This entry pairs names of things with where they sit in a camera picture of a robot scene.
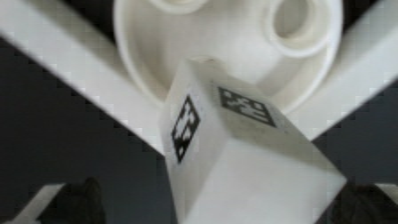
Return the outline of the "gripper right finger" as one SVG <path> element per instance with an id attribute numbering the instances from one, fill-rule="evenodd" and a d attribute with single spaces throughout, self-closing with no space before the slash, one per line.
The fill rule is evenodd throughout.
<path id="1" fill-rule="evenodd" d="M 346 184 L 335 197 L 330 223 L 398 224 L 398 184 Z"/>

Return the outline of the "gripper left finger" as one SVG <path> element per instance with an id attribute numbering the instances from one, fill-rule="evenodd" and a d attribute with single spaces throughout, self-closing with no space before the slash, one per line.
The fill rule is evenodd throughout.
<path id="1" fill-rule="evenodd" d="M 67 184 L 38 215 L 40 224 L 106 224 L 99 182 Z"/>

